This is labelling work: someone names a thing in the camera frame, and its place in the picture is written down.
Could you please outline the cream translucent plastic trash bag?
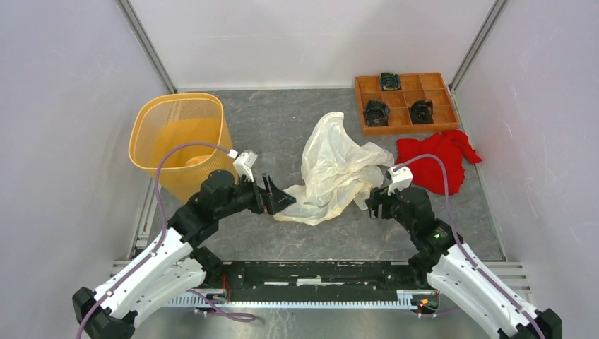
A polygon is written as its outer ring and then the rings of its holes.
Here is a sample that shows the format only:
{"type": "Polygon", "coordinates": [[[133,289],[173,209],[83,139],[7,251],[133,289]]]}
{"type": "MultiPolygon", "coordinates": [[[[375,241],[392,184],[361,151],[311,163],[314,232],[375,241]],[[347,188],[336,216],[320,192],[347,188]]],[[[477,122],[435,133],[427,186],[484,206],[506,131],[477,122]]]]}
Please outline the cream translucent plastic trash bag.
{"type": "Polygon", "coordinates": [[[338,217],[352,202],[367,209],[371,189],[384,181],[381,168],[393,165],[395,157],[373,142],[358,145],[347,134],[344,119],[342,112],[329,112],[317,122],[302,152],[304,183],[285,190],[296,203],[275,220],[315,226],[338,217]]]}

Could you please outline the yellow mesh trash bin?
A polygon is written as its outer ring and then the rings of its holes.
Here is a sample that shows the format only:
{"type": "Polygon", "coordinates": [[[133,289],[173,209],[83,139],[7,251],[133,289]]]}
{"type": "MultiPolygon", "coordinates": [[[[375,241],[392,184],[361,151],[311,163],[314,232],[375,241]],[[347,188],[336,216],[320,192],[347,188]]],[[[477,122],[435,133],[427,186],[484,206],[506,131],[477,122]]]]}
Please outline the yellow mesh trash bin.
{"type": "Polygon", "coordinates": [[[211,172],[236,174],[227,150],[233,144],[222,102],[208,93],[163,95],[136,117],[129,158],[185,203],[211,172]]]}

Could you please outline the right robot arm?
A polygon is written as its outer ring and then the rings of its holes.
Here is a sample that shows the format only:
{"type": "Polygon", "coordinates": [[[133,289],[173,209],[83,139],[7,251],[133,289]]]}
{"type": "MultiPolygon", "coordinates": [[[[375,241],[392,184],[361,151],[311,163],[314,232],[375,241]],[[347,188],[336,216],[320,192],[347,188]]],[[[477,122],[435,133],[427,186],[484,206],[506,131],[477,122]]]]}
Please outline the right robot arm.
{"type": "Polygon", "coordinates": [[[393,219],[410,235],[417,249],[408,261],[413,286],[446,295],[490,338],[562,338],[559,315],[539,310],[476,258],[461,235],[435,215],[424,189],[372,189],[366,204],[373,219],[393,219]]]}

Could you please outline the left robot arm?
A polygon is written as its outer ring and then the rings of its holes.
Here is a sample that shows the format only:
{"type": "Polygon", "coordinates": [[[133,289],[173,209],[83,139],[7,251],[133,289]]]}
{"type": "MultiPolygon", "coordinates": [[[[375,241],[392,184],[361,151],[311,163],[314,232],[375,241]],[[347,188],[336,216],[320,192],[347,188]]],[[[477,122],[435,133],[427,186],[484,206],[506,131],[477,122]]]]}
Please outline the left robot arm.
{"type": "Polygon", "coordinates": [[[77,338],[131,338],[151,314],[194,287],[215,287],[222,269],[200,262],[193,252],[218,230],[219,222],[250,210],[275,215],[296,202],[265,174],[264,187],[235,181],[232,173],[209,174],[199,192],[168,220],[167,228],[113,278],[95,289],[82,287],[72,297],[79,323],[77,338]]]}

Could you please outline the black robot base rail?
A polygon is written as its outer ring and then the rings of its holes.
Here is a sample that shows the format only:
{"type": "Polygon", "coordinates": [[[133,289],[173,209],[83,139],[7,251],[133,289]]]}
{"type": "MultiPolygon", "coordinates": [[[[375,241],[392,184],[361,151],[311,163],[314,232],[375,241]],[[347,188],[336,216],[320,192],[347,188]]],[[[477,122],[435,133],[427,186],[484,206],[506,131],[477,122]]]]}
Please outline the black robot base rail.
{"type": "Polygon", "coordinates": [[[424,274],[393,261],[222,261],[195,249],[201,287],[230,302],[390,302],[399,290],[430,290],[424,274]]]}

